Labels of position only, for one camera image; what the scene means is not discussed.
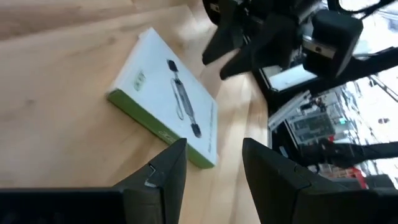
wooden table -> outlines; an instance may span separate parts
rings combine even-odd
[[[0,187],[111,186],[167,147],[104,97],[153,26],[219,108],[219,163],[188,163],[180,223],[259,223],[241,147],[267,142],[266,102],[250,75],[220,80],[233,53],[205,68],[215,27],[200,18],[176,6],[0,42]]]

product image on box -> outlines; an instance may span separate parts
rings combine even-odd
[[[181,120],[184,120],[184,115],[180,103],[181,100],[185,113],[189,116],[191,120],[192,131],[197,138],[200,138],[201,137],[200,128],[197,122],[195,121],[195,113],[193,112],[193,108],[189,100],[187,91],[185,91],[184,84],[178,78],[178,68],[173,60],[167,60],[167,64],[169,65],[169,69],[172,72],[174,72],[174,78],[171,79],[171,84],[173,87],[175,99],[177,100],[177,115]]]

black object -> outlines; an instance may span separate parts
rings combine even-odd
[[[221,69],[221,79],[252,71],[267,100],[268,114],[273,115],[292,98],[309,90],[312,96],[347,82],[368,77],[398,65],[398,48],[352,56],[354,46],[363,29],[360,19],[347,15],[363,13],[364,17],[393,0],[382,0],[358,11],[344,10],[337,0],[328,0],[330,11],[322,11],[320,1],[312,0],[203,0],[210,19],[225,35],[217,35],[203,54],[205,64],[222,56],[223,52],[240,51]],[[228,44],[231,39],[243,45]],[[217,52],[216,57],[208,57]],[[272,87],[264,67],[278,65],[288,69],[303,62],[303,67],[315,72],[316,78],[284,90]],[[272,148],[285,151],[297,162],[305,158],[286,121],[271,132]]]
[[[183,120],[183,113],[182,113],[181,104],[180,104],[180,100],[181,100],[182,105],[185,110],[185,113],[188,115],[188,117],[191,120],[192,131],[197,138],[200,138],[201,131],[200,131],[199,125],[197,124],[197,122],[195,120],[195,113],[193,111],[191,101],[189,100],[188,93],[185,90],[183,83],[181,82],[181,80],[178,77],[178,68],[175,65],[175,62],[173,60],[167,60],[167,64],[169,65],[169,69],[172,72],[174,72],[174,78],[172,78],[172,86],[175,85],[175,87],[177,89],[177,91],[176,91],[173,87],[174,97],[177,100],[177,116],[181,120]]]
[[[311,39],[321,44],[310,41],[303,43],[307,53],[303,67],[319,77],[336,78],[351,59],[363,30],[362,21],[323,9],[315,14],[312,25]]]
[[[0,223],[178,223],[186,144],[179,139],[114,187],[1,189]]]
[[[398,222],[396,189],[348,190],[249,138],[243,164],[261,223]]]
[[[300,152],[306,166],[328,163],[347,169],[367,160],[398,157],[398,142],[360,146],[348,143],[333,143],[320,139],[309,146],[301,146]]]
[[[380,118],[380,119],[378,119],[378,123],[379,124],[387,124],[388,122],[390,122],[389,118]]]
[[[365,177],[365,181],[370,189],[381,187],[388,187],[392,189],[395,188],[394,184],[387,174],[370,175]]]

white box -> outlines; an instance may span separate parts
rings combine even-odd
[[[108,100],[166,143],[186,138],[200,168],[217,162],[217,104],[154,29],[139,36]]]

